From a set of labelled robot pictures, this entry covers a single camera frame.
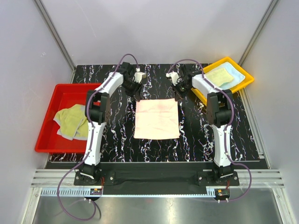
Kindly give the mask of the pink towel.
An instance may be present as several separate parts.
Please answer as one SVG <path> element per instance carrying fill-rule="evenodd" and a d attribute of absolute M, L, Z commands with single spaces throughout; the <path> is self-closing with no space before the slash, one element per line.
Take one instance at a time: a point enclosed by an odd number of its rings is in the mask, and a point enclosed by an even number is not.
<path fill-rule="evenodd" d="M 135 139 L 169 140 L 179 136 L 175 99 L 147 99 L 136 103 Z"/>

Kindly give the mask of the yellow green towel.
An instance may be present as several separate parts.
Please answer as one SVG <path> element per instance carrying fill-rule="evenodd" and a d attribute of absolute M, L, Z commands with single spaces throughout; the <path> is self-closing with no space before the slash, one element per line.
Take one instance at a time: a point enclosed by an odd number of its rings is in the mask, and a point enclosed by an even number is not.
<path fill-rule="evenodd" d="M 206 73 L 206 77 L 214 86 L 218 87 L 226 81 L 232 81 L 234 79 L 224 68 L 212 70 Z"/>

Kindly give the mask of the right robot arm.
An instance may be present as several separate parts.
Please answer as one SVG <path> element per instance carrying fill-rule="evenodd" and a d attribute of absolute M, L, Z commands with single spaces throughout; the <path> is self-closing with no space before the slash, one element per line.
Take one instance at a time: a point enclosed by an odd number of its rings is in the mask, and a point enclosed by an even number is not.
<path fill-rule="evenodd" d="M 231 90 L 222 90 L 215 86 L 203 73 L 196 74 L 184 65 L 182 76 L 174 71 L 166 73 L 175 93 L 175 100 L 183 99 L 192 89 L 206 94 L 206 119 L 214 132 L 213 182 L 228 185 L 233 178 L 234 169 L 230 152 L 230 130 L 234 117 Z"/>

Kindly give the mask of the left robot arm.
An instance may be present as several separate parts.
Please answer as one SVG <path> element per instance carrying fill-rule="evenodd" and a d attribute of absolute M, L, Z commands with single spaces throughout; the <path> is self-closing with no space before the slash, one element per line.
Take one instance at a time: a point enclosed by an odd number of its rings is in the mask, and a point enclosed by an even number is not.
<path fill-rule="evenodd" d="M 101 179 L 100 151 L 104 129 L 111 116 L 111 96 L 119 87 L 136 101 L 141 100 L 142 79 L 146 74 L 139 66 L 123 62 L 109 73 L 107 79 L 95 90 L 89 90 L 86 96 L 85 116 L 88 121 L 88 137 L 85 155 L 79 166 L 79 173 L 91 184 Z"/>

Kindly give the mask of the light blue towel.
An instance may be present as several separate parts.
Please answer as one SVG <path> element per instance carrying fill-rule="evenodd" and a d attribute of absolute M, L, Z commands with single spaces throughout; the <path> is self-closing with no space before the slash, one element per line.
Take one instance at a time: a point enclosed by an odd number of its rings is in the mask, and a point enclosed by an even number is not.
<path fill-rule="evenodd" d="M 222 89 L 231 89 L 240 84 L 245 79 L 245 76 L 229 62 L 221 64 L 218 68 L 224 68 L 228 72 L 228 74 L 230 74 L 234 78 L 232 81 L 226 81 L 225 83 L 223 83 L 220 86 Z"/>

